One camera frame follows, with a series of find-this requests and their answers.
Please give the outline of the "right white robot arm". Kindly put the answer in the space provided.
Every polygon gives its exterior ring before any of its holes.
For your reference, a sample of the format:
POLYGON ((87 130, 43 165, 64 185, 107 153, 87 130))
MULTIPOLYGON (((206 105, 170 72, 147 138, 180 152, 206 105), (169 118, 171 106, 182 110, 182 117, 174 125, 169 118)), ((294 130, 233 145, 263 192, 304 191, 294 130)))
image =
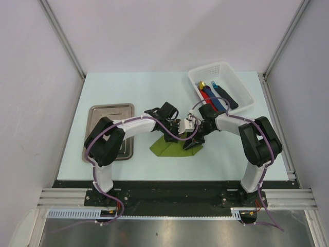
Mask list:
POLYGON ((242 206, 250 206, 256 199, 254 192, 262 186, 266 170, 283 150, 281 141, 267 117, 247 119, 215 111, 209 104, 198 110, 202 120, 191 111, 187 119, 179 122, 178 133, 188 133, 183 148, 189 150, 204 144, 205 136, 214 131, 239 136, 248 164, 240 182, 243 190, 237 193, 237 201, 242 206))

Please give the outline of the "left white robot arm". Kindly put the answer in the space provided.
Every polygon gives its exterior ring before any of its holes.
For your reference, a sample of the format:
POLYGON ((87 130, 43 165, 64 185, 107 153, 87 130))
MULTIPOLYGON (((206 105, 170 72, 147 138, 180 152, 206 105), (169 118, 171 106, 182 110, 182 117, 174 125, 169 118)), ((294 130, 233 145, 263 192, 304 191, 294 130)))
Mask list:
POLYGON ((112 203, 114 186, 112 163, 118 157, 123 142, 137 134, 160 131, 169 141, 178 141, 178 109, 165 102, 160 108, 146 110, 137 117, 111 120, 102 117, 84 142, 85 158, 93 168, 96 200, 104 206, 112 203))

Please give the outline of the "green paper napkin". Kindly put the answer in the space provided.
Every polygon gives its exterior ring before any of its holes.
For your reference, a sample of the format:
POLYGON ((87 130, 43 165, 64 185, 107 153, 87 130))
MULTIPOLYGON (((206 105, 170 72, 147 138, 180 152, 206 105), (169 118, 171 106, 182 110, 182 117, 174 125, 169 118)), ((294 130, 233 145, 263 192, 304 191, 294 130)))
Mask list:
POLYGON ((160 137, 150 146, 150 150, 157 157, 190 157, 197 154, 203 146, 198 146, 189 150, 183 149, 183 141, 177 143, 166 142, 164 136, 160 137))

